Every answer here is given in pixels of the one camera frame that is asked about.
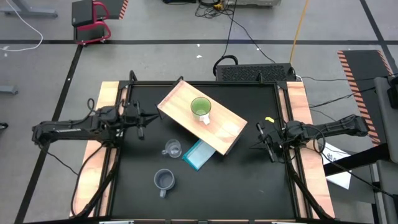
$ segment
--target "mug handle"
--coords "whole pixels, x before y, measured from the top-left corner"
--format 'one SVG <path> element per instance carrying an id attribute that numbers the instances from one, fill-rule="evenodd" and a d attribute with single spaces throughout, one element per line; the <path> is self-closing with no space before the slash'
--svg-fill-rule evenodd
<path id="1" fill-rule="evenodd" d="M 209 115 L 206 115 L 206 116 L 204 116 L 204 117 L 203 117 L 203 122 L 204 122 L 204 124 L 205 124 L 205 125 L 208 125 L 208 124 L 210 124 L 210 118 L 209 118 Z"/>
<path id="2" fill-rule="evenodd" d="M 166 197 L 166 190 L 160 190 L 160 197 L 161 198 Z"/>

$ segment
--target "white paper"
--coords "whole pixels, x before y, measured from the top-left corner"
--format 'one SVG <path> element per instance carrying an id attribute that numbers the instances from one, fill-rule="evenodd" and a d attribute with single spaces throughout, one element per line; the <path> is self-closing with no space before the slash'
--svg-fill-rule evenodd
<path id="1" fill-rule="evenodd" d="M 326 155 L 331 161 L 336 161 L 338 159 L 348 157 L 350 155 L 346 154 L 344 151 L 332 146 L 331 144 L 326 143 L 325 150 L 323 150 L 324 155 Z M 323 157 L 323 165 L 330 163 L 325 156 Z M 326 179 L 334 184 L 339 185 L 340 187 L 344 187 L 345 189 L 349 189 L 349 182 L 351 180 L 351 174 L 348 172 L 342 172 L 335 175 L 330 175 L 326 177 Z"/>

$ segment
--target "gray floor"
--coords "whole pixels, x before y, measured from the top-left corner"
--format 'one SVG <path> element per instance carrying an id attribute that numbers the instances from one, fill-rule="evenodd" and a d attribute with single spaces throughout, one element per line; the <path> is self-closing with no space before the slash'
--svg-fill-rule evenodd
<path id="1" fill-rule="evenodd" d="M 34 6 L 56 9 L 57 19 L 26 19 L 46 40 L 72 40 L 71 0 L 30 0 Z M 273 9 L 237 9 L 235 19 L 254 39 L 292 40 L 304 0 L 283 0 Z M 367 0 L 386 40 L 398 40 L 393 0 Z M 6 6 L 0 0 L 0 7 Z M 196 5 L 168 6 L 160 0 L 130 1 L 121 21 L 109 21 L 114 40 L 226 39 L 230 20 L 225 16 L 203 19 L 194 16 Z M 232 39 L 248 39 L 233 26 Z M 39 39 L 18 18 L 0 14 L 0 41 Z M 377 40 L 359 0 L 310 1 L 300 32 L 301 40 Z M 19 49 L 28 45 L 8 45 Z M 177 45 L 93 45 L 84 48 L 73 77 L 60 119 L 78 119 L 87 113 L 86 100 L 97 99 L 102 81 L 125 80 L 133 69 L 140 80 L 214 80 L 211 68 L 223 53 L 221 44 Z M 260 45 L 276 62 L 288 62 L 291 45 Z M 378 45 L 298 45 L 293 66 L 300 76 L 344 78 L 338 50 L 378 49 Z M 12 223 L 39 154 L 31 142 L 30 127 L 51 120 L 76 45 L 42 45 L 35 50 L 0 52 L 0 83 L 17 85 L 16 96 L 0 95 L 0 118 L 10 124 L 0 134 L 0 222 Z M 398 58 L 398 46 L 389 50 Z M 229 45 L 228 53 L 241 64 L 269 63 L 254 45 Z M 345 82 L 304 80 L 311 104 L 351 93 Z M 334 117 L 359 114 L 352 98 L 323 106 L 319 110 Z M 312 112 L 315 124 L 329 122 Z M 340 149 L 359 152 L 371 146 L 368 138 L 338 136 L 328 142 Z M 50 151 L 78 170 L 85 142 L 56 142 Z M 76 177 L 53 158 L 45 161 L 25 222 L 67 218 Z M 333 198 L 336 216 L 346 221 L 372 223 L 369 204 Z"/>

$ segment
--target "yellow cable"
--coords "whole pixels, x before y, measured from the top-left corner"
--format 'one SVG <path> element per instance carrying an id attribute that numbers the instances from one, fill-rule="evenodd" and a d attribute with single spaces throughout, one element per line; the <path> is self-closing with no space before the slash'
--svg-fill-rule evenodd
<path id="1" fill-rule="evenodd" d="M 300 22 L 298 23 L 296 35 L 294 36 L 293 47 L 292 47 L 292 51 L 290 53 L 289 63 L 292 63 L 292 61 L 293 61 L 294 48 L 296 46 L 297 37 L 299 36 L 299 33 L 300 33 L 301 23 L 303 22 L 303 19 L 304 19 L 304 16 L 305 16 L 305 11 L 307 10 L 308 2 L 309 2 L 309 0 L 305 0 L 304 9 L 303 9 L 303 12 L 301 13 L 301 18 L 300 18 Z"/>

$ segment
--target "gray mug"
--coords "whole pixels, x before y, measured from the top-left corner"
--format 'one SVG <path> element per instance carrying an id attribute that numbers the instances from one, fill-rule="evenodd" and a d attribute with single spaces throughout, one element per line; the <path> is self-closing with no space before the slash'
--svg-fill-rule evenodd
<path id="1" fill-rule="evenodd" d="M 154 182 L 160 189 L 160 197 L 166 197 L 166 191 L 174 187 L 175 179 L 173 173 L 168 169 L 161 169 L 156 172 Z"/>

